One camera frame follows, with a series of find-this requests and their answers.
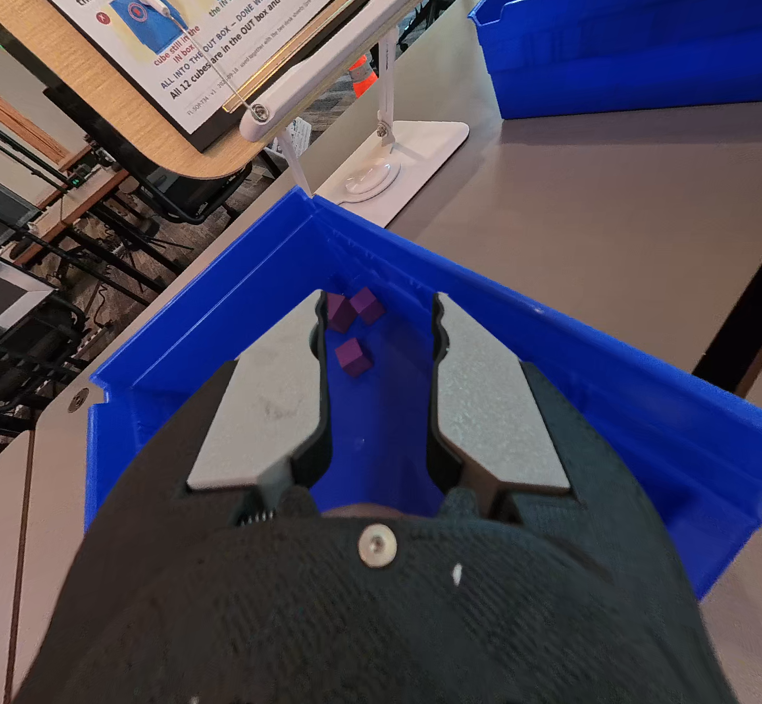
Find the orange traffic cone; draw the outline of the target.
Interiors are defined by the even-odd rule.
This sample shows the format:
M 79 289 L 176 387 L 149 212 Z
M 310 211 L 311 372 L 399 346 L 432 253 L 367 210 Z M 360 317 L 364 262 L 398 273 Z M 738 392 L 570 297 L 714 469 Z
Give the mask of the orange traffic cone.
M 356 98 L 362 97 L 378 80 L 372 61 L 363 54 L 348 69 Z

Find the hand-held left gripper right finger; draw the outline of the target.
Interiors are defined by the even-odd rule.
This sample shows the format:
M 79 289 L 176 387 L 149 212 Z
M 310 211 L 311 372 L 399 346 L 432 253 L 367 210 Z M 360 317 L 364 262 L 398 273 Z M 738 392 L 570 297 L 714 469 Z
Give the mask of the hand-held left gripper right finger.
M 433 297 L 432 333 L 426 467 L 438 489 L 569 493 L 520 358 L 444 292 Z

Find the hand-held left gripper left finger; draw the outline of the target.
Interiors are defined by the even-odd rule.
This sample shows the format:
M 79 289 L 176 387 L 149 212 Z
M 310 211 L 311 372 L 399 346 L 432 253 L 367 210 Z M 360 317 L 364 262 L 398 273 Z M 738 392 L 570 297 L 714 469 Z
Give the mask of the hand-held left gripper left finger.
M 321 421 L 323 367 L 311 342 L 323 296 L 314 290 L 239 354 L 189 489 L 282 491 L 295 483 L 291 462 Z

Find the purple wooden cube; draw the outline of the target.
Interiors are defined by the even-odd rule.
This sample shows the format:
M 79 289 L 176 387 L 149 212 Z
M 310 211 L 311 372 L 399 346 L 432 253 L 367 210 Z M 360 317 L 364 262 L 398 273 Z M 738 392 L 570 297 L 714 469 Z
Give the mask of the purple wooden cube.
M 367 286 L 357 291 L 349 302 L 357 317 L 368 327 L 386 314 L 386 307 L 380 298 Z
M 357 318 L 357 311 L 350 299 L 334 293 L 326 293 L 326 327 L 339 334 L 346 334 Z
M 363 375 L 374 365 L 369 350 L 357 337 L 351 337 L 336 347 L 335 355 L 342 371 L 352 378 Z

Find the blue plastic bin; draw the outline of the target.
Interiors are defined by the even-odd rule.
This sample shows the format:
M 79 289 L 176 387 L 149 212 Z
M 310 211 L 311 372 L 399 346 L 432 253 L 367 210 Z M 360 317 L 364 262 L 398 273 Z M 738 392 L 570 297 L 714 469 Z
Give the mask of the blue plastic bin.
M 702 599 L 760 527 L 760 409 L 294 188 L 90 376 L 84 530 L 143 446 L 225 362 L 315 290 L 370 288 L 386 314 L 352 331 L 374 366 L 338 366 L 321 510 L 379 503 L 433 514 L 425 467 L 432 299 L 447 293 L 532 363 L 620 455 L 661 516 Z
M 481 0 L 503 119 L 759 102 L 761 0 Z

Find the white printed sign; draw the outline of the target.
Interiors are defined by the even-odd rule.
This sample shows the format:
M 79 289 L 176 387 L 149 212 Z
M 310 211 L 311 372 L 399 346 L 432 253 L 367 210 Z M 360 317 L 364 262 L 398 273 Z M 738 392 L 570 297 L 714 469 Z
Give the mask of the white printed sign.
M 302 117 L 294 119 L 288 127 L 289 136 L 291 137 L 291 145 L 294 149 L 296 156 L 302 156 L 307 148 L 310 146 L 312 137 L 312 125 L 310 122 Z M 275 137 L 273 141 L 267 146 L 272 154 L 285 158 L 283 148 L 281 145 L 281 139 Z

